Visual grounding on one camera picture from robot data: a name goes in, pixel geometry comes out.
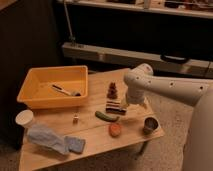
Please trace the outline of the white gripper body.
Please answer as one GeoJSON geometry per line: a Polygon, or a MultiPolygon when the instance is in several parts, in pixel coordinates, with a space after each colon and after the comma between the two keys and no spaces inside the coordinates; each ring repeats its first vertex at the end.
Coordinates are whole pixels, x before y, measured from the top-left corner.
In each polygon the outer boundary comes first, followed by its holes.
{"type": "Polygon", "coordinates": [[[126,94],[126,104],[125,107],[128,108],[131,104],[133,105],[141,105],[145,104],[145,96],[144,94],[126,94]]]}

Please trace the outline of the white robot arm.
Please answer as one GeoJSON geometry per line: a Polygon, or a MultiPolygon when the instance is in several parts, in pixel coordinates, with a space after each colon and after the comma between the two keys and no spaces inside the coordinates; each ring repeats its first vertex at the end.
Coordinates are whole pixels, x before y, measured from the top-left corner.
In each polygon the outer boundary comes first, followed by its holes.
{"type": "Polygon", "coordinates": [[[123,106],[142,104],[150,91],[193,106],[182,171],[213,171],[213,79],[154,76],[148,64],[124,75],[128,89],[123,106]]]}

